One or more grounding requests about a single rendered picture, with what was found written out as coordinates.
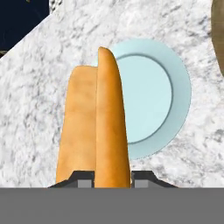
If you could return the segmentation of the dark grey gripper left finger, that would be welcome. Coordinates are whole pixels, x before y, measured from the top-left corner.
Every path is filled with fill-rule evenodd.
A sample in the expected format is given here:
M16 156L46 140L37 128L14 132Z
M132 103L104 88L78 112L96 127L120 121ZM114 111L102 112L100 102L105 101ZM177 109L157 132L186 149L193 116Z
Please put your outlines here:
M72 187L72 188L94 188L94 171L74 171L69 179L63 180L55 185L54 188Z

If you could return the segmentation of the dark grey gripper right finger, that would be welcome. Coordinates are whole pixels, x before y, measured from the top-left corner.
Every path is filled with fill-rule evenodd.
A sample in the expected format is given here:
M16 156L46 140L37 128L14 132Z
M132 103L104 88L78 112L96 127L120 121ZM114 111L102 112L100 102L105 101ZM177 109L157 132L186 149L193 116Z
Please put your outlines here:
M171 185L156 177L153 171L132 171L131 172L131 187L132 188L152 188L152 187L165 187L175 188Z

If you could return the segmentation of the orange-brown hot dog bun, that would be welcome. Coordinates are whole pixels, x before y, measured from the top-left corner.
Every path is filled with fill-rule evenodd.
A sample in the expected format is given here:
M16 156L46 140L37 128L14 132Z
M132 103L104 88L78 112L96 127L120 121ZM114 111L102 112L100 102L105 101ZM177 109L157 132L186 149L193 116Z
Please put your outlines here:
M77 66L68 82L56 181L76 171L93 172L96 188L130 187L122 83L104 47L97 66Z

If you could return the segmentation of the pale blue round plate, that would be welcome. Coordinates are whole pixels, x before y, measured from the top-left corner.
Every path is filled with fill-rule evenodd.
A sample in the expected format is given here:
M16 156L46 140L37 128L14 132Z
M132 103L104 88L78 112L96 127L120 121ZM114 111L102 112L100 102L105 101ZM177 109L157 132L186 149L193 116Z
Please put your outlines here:
M122 79L129 157L162 150L180 131L191 104L181 58L166 44L133 38L110 48Z

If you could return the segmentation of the brown round bowl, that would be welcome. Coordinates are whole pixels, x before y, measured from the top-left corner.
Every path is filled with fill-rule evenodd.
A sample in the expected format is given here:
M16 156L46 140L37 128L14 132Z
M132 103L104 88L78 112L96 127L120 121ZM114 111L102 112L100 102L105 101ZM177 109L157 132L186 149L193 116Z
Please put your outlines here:
M213 49L224 77L224 0L213 0L211 7Z

